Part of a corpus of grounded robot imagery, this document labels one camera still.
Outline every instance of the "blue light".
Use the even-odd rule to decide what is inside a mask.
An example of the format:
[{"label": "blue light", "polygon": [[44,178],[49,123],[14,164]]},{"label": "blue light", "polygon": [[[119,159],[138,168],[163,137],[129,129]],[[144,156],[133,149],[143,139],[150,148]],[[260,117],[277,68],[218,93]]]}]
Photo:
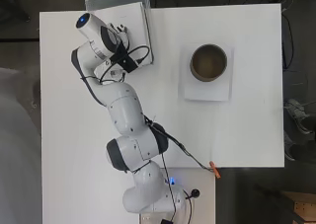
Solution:
[{"label": "blue light", "polygon": [[174,178],[170,178],[169,182],[170,182],[170,185],[174,185],[175,184],[175,179]]}]

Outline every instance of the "floor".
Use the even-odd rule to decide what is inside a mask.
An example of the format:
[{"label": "floor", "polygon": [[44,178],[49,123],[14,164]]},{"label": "floor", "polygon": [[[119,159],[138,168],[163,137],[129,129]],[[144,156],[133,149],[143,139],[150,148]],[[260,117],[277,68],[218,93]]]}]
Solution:
[{"label": "floor", "polygon": [[[243,4],[246,0],[230,0]],[[266,0],[248,0],[255,4]],[[227,4],[228,0],[152,0],[153,7],[211,6]],[[39,12],[84,10],[84,0],[21,0],[31,21],[12,21],[0,25],[0,38],[39,37]],[[284,99],[295,98],[307,103],[316,99],[316,0],[285,0],[283,12],[290,20],[293,34],[294,57],[290,70],[283,73]],[[283,22],[283,39],[287,61],[290,58],[288,26]],[[40,44],[38,42],[0,43],[1,67],[23,72],[24,80],[17,85],[19,100],[27,109],[40,132]],[[316,112],[316,105],[306,108]],[[284,112],[284,129],[298,143],[310,139],[299,134],[294,123]],[[316,166],[285,161],[285,169],[220,169],[222,179],[216,184],[216,223],[292,223],[270,204],[255,187],[316,193]]]}]

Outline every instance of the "white tabletop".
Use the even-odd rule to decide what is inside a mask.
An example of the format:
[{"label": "white tabletop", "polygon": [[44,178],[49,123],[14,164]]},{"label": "white tabletop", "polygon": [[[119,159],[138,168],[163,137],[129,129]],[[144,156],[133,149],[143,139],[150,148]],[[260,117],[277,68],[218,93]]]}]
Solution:
[{"label": "white tabletop", "polygon": [[[85,41],[74,28],[80,15],[40,14],[43,223],[137,223],[121,204],[132,178],[112,168],[105,155],[104,146],[119,135],[70,62],[72,49]],[[145,114],[206,165],[283,166],[279,5],[156,9],[152,15],[155,63],[126,77]],[[178,97],[182,46],[219,38],[234,47],[230,101]],[[196,166],[172,144],[166,163]],[[210,209],[199,223],[214,223],[213,177],[204,171],[188,176],[209,184],[200,205]]]}]

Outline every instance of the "brown bowl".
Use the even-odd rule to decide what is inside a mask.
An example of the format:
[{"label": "brown bowl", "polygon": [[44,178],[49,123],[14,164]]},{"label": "brown bowl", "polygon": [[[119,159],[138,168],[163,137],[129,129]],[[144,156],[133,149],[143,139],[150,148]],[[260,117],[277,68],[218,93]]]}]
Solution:
[{"label": "brown bowl", "polygon": [[202,82],[210,82],[222,75],[227,66],[227,56],[215,44],[200,46],[191,59],[191,72]]}]

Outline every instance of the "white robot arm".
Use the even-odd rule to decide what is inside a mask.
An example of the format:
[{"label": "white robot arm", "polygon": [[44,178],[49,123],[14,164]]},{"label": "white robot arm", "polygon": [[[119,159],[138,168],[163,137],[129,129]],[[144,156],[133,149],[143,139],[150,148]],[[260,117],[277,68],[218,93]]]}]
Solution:
[{"label": "white robot arm", "polygon": [[[145,123],[139,99],[130,85],[121,82],[102,85],[94,76],[95,68],[106,60],[123,58],[118,64],[127,72],[137,68],[126,54],[128,38],[122,40],[116,31],[91,14],[80,17],[76,27],[88,41],[73,50],[71,61],[93,98],[108,108],[121,134],[108,143],[108,160],[114,168],[133,175],[135,186],[124,193],[124,208],[133,213],[171,212],[175,202],[180,209],[185,204],[182,188],[172,186],[172,196],[159,166],[150,160],[168,149],[167,138]],[[163,130],[157,123],[153,126]]]}]

